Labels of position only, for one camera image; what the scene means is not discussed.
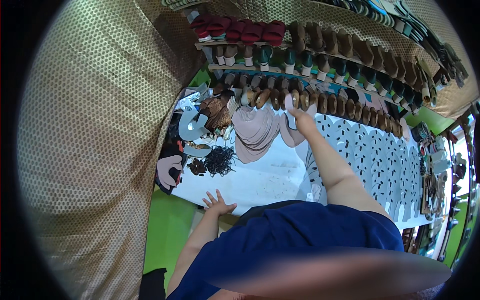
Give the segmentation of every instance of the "shoe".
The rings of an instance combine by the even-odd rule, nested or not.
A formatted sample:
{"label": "shoe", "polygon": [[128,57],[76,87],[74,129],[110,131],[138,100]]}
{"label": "shoe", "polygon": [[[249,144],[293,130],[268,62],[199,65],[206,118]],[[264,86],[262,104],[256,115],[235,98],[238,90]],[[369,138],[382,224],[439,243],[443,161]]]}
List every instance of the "shoe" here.
{"label": "shoe", "polygon": [[293,101],[293,108],[294,109],[299,109],[300,105],[300,93],[297,90],[293,90],[291,92],[292,94],[292,101]]}
{"label": "shoe", "polygon": [[298,52],[304,51],[307,47],[307,43],[305,42],[305,28],[295,21],[290,24],[288,30],[292,36],[293,48]]}
{"label": "shoe", "polygon": [[332,67],[335,69],[335,77],[333,81],[337,84],[342,84],[347,74],[347,61],[338,57],[334,57],[332,61]]}
{"label": "shoe", "polygon": [[268,72],[270,70],[270,68],[268,67],[268,63],[272,58],[272,55],[272,47],[268,45],[263,45],[262,48],[260,48],[260,57],[258,58],[258,63],[260,64],[261,72]]}
{"label": "shoe", "polygon": [[395,60],[393,52],[390,50],[383,53],[384,56],[384,68],[388,75],[392,78],[396,78],[398,75],[398,65]]}
{"label": "shoe", "polygon": [[378,94],[382,97],[385,97],[385,95],[392,90],[392,78],[385,73],[377,72],[377,79],[380,82]]}
{"label": "shoe", "polygon": [[285,74],[293,74],[293,68],[297,59],[297,52],[294,48],[285,50]]}
{"label": "shoe", "polygon": [[355,102],[351,98],[349,98],[345,104],[345,112],[347,113],[347,117],[353,120],[355,117]]}
{"label": "shoe", "polygon": [[371,91],[376,82],[377,71],[368,67],[363,67],[361,71],[363,77],[366,79],[363,83],[363,88],[367,91]]}
{"label": "shoe", "polygon": [[336,114],[336,96],[335,96],[335,94],[328,95],[327,104],[328,104],[328,112],[331,115],[335,115]]}
{"label": "shoe", "polygon": [[307,23],[307,32],[308,35],[310,35],[310,47],[315,52],[323,52],[325,50],[325,43],[321,27],[318,24],[309,22]]}
{"label": "shoe", "polygon": [[317,107],[317,112],[321,114],[326,114],[328,109],[328,100],[327,100],[327,95],[325,94],[320,94],[318,95],[318,107]]}
{"label": "shoe", "polygon": [[215,58],[218,61],[219,66],[223,66],[225,64],[225,58],[223,57],[223,47],[222,46],[217,46],[216,47]]}
{"label": "shoe", "polygon": [[405,82],[410,86],[414,86],[415,82],[417,81],[417,73],[415,72],[413,63],[409,61],[405,61],[404,65],[405,65]]}
{"label": "shoe", "polygon": [[300,94],[300,103],[301,109],[303,111],[307,111],[308,107],[310,106],[310,95],[307,91],[302,91],[302,93]]}
{"label": "shoe", "polygon": [[373,65],[373,52],[369,40],[362,41],[357,35],[352,37],[353,49],[360,55],[364,65],[371,67]]}
{"label": "shoe", "polygon": [[400,81],[404,81],[405,73],[406,73],[405,62],[403,61],[403,59],[401,59],[398,56],[395,56],[395,61],[396,61],[396,64],[398,65],[398,74],[396,75],[396,78]]}
{"label": "shoe", "polygon": [[228,45],[224,53],[225,64],[229,67],[235,64],[235,55],[238,54],[237,46]]}
{"label": "shoe", "polygon": [[331,27],[322,31],[322,36],[326,43],[326,52],[331,55],[338,54],[338,41],[336,39],[336,32]]}
{"label": "shoe", "polygon": [[312,67],[312,53],[310,51],[303,51],[301,54],[301,74],[303,76],[310,76]]}
{"label": "shoe", "polygon": [[345,115],[345,105],[347,101],[342,96],[336,98],[336,113],[338,116],[343,117]]}
{"label": "shoe", "polygon": [[363,112],[363,104],[360,101],[357,101],[355,103],[355,115],[353,116],[353,119],[357,122],[360,121],[362,112]]}
{"label": "shoe", "polygon": [[403,91],[405,90],[405,87],[398,79],[393,80],[392,87],[393,91],[395,92],[392,96],[393,102],[400,103],[400,101],[403,99]]}
{"label": "shoe", "polygon": [[377,122],[378,122],[377,110],[371,107],[370,108],[370,126],[372,127],[377,126]]}
{"label": "shoe", "polygon": [[245,66],[253,66],[253,47],[245,46],[245,52],[243,53],[243,58],[245,59]]}
{"label": "shoe", "polygon": [[383,53],[385,52],[382,46],[370,46],[370,49],[372,50],[373,53],[373,65],[372,68],[374,68],[377,71],[380,71],[383,66],[384,66],[384,56]]}
{"label": "shoe", "polygon": [[328,72],[330,72],[330,64],[328,63],[328,56],[325,54],[319,54],[315,58],[318,65],[317,79],[324,81]]}
{"label": "shoe", "polygon": [[352,61],[347,61],[347,71],[350,74],[347,80],[347,84],[351,87],[355,87],[358,80],[360,79],[361,68],[358,64]]}
{"label": "shoe", "polygon": [[364,106],[362,108],[362,112],[361,112],[361,121],[364,125],[368,125],[368,123],[370,123],[370,117],[371,117],[371,114],[370,114],[370,109],[368,108],[368,106]]}
{"label": "shoe", "polygon": [[353,42],[352,36],[347,34],[344,29],[341,29],[336,34],[336,39],[339,43],[339,52],[347,58],[353,57]]}

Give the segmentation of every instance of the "brown shoe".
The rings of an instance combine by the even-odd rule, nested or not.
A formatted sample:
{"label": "brown shoe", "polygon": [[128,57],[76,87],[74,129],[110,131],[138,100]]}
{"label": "brown shoe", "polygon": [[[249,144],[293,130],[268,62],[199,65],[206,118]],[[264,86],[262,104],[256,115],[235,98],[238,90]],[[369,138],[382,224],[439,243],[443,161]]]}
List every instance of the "brown shoe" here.
{"label": "brown shoe", "polygon": [[345,104],[346,103],[347,103],[347,101],[342,96],[338,96],[336,98],[336,113],[341,117],[345,116]]}
{"label": "brown shoe", "polygon": [[398,75],[398,65],[391,50],[384,53],[384,68],[390,77],[396,78]]}
{"label": "brown shoe", "polygon": [[377,126],[377,122],[378,122],[377,110],[375,108],[370,108],[370,126],[372,127]]}
{"label": "brown shoe", "polygon": [[396,64],[398,65],[398,74],[396,78],[400,81],[405,79],[405,63],[401,57],[395,56]]}
{"label": "brown shoe", "polygon": [[274,88],[270,92],[270,101],[272,102],[272,107],[274,110],[279,110],[280,109],[280,102],[278,101],[278,98],[280,97],[280,92]]}
{"label": "brown shoe", "polygon": [[300,103],[301,109],[303,109],[303,111],[307,111],[308,107],[310,106],[310,95],[307,91],[302,91],[300,94]]}
{"label": "brown shoe", "polygon": [[336,96],[335,94],[330,94],[328,95],[328,112],[330,112],[331,115],[336,114]]}
{"label": "brown shoe", "polygon": [[364,106],[362,108],[362,112],[361,112],[361,121],[364,125],[368,125],[368,123],[370,123],[370,117],[371,117],[371,114],[370,114],[370,109],[368,108],[368,106]]}
{"label": "brown shoe", "polygon": [[355,118],[355,102],[351,98],[349,98],[345,104],[345,111],[347,112],[347,117],[350,120]]}
{"label": "brown shoe", "polygon": [[352,43],[353,49],[360,55],[363,64],[371,67],[373,65],[373,52],[370,41],[362,41],[357,35],[353,35]]}
{"label": "brown shoe", "polygon": [[360,101],[357,101],[357,103],[355,103],[355,115],[353,116],[353,119],[357,122],[360,121],[362,112],[363,104],[360,103]]}
{"label": "brown shoe", "polygon": [[380,71],[383,66],[384,66],[384,56],[383,53],[385,53],[384,49],[382,46],[370,46],[370,49],[372,50],[373,53],[373,65],[372,68]]}
{"label": "brown shoe", "polygon": [[300,105],[300,94],[297,90],[293,90],[291,92],[292,94],[292,101],[293,101],[293,108],[294,109],[299,109],[299,105]]}
{"label": "brown shoe", "polygon": [[328,109],[328,100],[327,100],[327,95],[325,94],[320,94],[318,95],[318,107],[317,107],[317,112],[321,114],[326,114]]}
{"label": "brown shoe", "polygon": [[325,43],[321,27],[318,24],[309,22],[307,23],[307,32],[310,35],[310,47],[315,52],[323,52],[325,50]]}
{"label": "brown shoe", "polygon": [[336,32],[331,27],[322,31],[322,36],[326,43],[326,51],[331,55],[338,54],[338,41],[336,38]]}
{"label": "brown shoe", "polygon": [[404,65],[405,65],[405,82],[410,86],[414,86],[415,82],[417,81],[417,72],[415,72],[413,63],[409,61],[405,61]]}

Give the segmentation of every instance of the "wooden shelf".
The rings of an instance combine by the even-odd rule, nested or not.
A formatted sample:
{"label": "wooden shelf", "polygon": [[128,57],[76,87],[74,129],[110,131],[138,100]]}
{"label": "wooden shelf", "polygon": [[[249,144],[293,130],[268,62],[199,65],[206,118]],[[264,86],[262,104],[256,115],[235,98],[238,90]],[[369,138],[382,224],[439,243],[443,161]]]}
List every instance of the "wooden shelf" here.
{"label": "wooden shelf", "polygon": [[[257,67],[257,66],[251,66],[251,67],[247,67],[245,66],[244,64],[234,64],[233,66],[227,66],[227,65],[218,65],[218,64],[209,64],[208,65],[208,69],[209,71],[213,71],[213,70],[238,70],[238,71],[257,71],[257,72],[260,72],[260,67]],[[270,66],[269,72],[271,73],[279,73],[279,74],[285,74],[285,71],[279,67],[272,67]],[[298,72],[297,70],[294,70],[293,71],[293,74],[294,76],[298,76],[298,77],[302,77],[302,78],[309,78],[309,79],[316,79],[316,74],[310,74],[310,76],[303,76],[300,72]],[[395,104],[396,106],[399,106],[401,107],[398,103],[395,103],[391,98],[388,98],[388,97],[382,97],[378,94],[378,91],[377,89],[374,87],[371,91],[367,91],[365,90],[363,87],[359,86],[359,85],[356,85],[355,87],[351,87],[347,84],[347,82],[343,82],[342,84],[338,84],[338,83],[335,83],[333,81],[333,78],[331,77],[326,77],[325,78],[325,81],[328,82],[328,83],[331,83],[331,84],[337,84],[337,85],[341,85],[342,87],[345,87],[345,88],[351,88],[351,89],[354,89],[354,90],[357,90],[357,91],[361,91],[363,93],[366,93],[366,94],[369,94],[369,95],[374,95],[374,96],[377,96],[380,98],[380,100],[385,100],[387,102],[390,102],[392,104]],[[406,109],[408,111],[411,111],[411,108],[408,107],[408,108],[404,108],[402,107],[403,109]]]}

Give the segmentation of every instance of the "finger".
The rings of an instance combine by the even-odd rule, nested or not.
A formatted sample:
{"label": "finger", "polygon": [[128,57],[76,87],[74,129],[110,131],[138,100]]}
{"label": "finger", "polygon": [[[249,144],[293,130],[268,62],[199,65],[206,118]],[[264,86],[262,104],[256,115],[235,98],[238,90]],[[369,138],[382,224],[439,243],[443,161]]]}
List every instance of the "finger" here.
{"label": "finger", "polygon": [[208,207],[211,207],[212,204],[205,198],[202,199]]}
{"label": "finger", "polygon": [[218,202],[225,203],[225,201],[223,201],[222,194],[220,194],[220,191],[218,189],[216,189],[216,197],[218,199]]}
{"label": "finger", "polygon": [[212,201],[212,204],[217,203],[217,200],[215,200],[215,198],[212,196],[212,194],[210,194],[210,192],[207,192],[207,196],[210,199],[210,201]]}

